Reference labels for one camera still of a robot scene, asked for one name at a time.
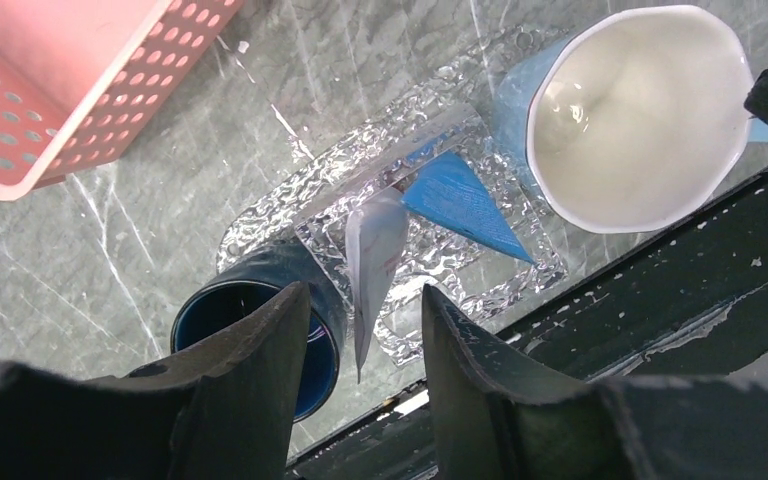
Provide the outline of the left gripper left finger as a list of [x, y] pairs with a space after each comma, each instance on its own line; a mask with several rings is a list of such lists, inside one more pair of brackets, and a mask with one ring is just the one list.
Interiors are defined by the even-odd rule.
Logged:
[[281, 478], [309, 318], [295, 282], [124, 377], [0, 361], [0, 479]]

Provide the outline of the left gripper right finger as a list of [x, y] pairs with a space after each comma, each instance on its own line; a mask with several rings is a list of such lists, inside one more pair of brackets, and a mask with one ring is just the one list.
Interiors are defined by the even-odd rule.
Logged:
[[768, 479], [768, 378], [584, 382], [422, 292], [442, 479]]

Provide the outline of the light blue mug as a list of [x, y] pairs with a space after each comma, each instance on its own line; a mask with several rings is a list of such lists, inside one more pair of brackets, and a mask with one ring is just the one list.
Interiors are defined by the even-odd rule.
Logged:
[[692, 5], [625, 10], [518, 63], [493, 136], [523, 184], [597, 234], [663, 229], [701, 207], [768, 125], [735, 32]]

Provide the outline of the clear textured oval tray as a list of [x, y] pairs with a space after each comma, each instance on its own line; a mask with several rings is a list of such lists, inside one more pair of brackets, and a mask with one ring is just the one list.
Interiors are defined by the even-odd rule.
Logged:
[[490, 323], [561, 282], [542, 207], [489, 125], [502, 76], [544, 45], [512, 29], [456, 55], [246, 208], [223, 235], [217, 271], [293, 243], [397, 366], [422, 354], [425, 285]]

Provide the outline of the dark blue mug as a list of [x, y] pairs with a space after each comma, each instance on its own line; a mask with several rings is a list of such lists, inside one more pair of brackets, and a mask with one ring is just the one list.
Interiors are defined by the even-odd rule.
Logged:
[[297, 239], [256, 248], [194, 293], [173, 322], [176, 353], [242, 320], [284, 287], [306, 282], [311, 316], [294, 421], [319, 410], [332, 394], [348, 331], [343, 299], [312, 254]]

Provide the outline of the white red-capped toothpaste tube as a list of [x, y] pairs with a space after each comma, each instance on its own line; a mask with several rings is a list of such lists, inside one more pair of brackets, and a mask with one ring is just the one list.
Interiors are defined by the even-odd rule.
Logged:
[[358, 379], [362, 378], [374, 325], [405, 249], [408, 225], [402, 192], [393, 187], [366, 200], [347, 219], [345, 248]]

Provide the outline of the blue toothpaste tube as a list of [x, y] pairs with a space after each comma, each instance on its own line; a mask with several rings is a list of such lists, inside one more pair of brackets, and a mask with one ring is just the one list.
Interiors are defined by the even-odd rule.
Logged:
[[493, 251], [533, 261], [479, 177], [455, 153], [447, 151], [421, 168], [402, 203], [410, 212]]

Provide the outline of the pink perforated plastic basket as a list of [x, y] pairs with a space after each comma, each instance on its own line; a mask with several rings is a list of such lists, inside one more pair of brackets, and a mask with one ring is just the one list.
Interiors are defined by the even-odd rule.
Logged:
[[241, 6], [0, 1], [0, 201], [117, 160]]

